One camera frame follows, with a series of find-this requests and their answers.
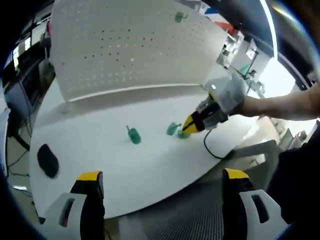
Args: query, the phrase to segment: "ceiling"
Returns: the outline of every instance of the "ceiling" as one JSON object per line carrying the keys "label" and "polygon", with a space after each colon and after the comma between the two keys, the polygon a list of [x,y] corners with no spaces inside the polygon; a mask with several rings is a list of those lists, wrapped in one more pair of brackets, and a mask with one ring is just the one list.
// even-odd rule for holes
{"label": "ceiling", "polygon": [[[262,42],[273,46],[269,23],[259,0],[203,0],[203,2],[217,9],[219,14],[232,25],[237,26],[242,23],[241,31],[244,34],[256,36]],[[308,46],[282,15],[272,8],[269,9],[275,27],[278,51],[306,78],[312,69]],[[273,56],[273,51],[267,49],[261,42],[257,42],[257,46],[266,54]]]}

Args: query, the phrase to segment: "black computer mouse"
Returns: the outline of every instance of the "black computer mouse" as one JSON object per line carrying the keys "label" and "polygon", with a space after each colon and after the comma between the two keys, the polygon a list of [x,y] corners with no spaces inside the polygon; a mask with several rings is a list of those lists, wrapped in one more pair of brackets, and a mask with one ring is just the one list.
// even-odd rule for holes
{"label": "black computer mouse", "polygon": [[59,162],[47,144],[42,145],[37,153],[38,163],[45,175],[54,178],[59,170]]}

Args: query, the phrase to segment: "white pegboard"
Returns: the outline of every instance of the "white pegboard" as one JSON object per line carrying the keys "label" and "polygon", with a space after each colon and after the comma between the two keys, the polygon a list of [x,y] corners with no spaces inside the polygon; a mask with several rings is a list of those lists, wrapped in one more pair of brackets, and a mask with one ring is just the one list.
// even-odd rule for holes
{"label": "white pegboard", "polygon": [[[184,13],[181,23],[177,12]],[[64,100],[202,84],[227,34],[173,0],[56,0],[51,56]]]}

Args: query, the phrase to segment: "round table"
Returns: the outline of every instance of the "round table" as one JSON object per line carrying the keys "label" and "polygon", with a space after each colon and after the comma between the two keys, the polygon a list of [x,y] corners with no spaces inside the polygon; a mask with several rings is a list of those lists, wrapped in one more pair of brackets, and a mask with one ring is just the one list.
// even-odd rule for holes
{"label": "round table", "polygon": [[[203,145],[206,132],[179,139],[166,135],[166,130],[171,122],[183,124],[207,95],[199,86],[167,86],[66,103],[54,80],[38,111],[30,144],[30,184],[38,215],[45,217],[48,207],[84,172],[103,172],[105,218],[150,206],[203,176],[220,161]],[[232,116],[209,135],[209,149],[226,156],[253,121]],[[137,129],[140,144],[130,141],[126,125]],[[43,144],[59,161],[54,179],[37,161]]]}

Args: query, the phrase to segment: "human arm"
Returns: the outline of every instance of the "human arm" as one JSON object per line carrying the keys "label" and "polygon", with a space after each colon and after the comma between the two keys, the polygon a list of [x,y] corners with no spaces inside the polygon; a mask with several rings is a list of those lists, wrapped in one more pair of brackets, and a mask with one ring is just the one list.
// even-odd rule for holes
{"label": "human arm", "polygon": [[320,117],[320,85],[306,91],[265,99],[246,96],[234,114],[247,117],[267,115],[286,120],[311,120]]}

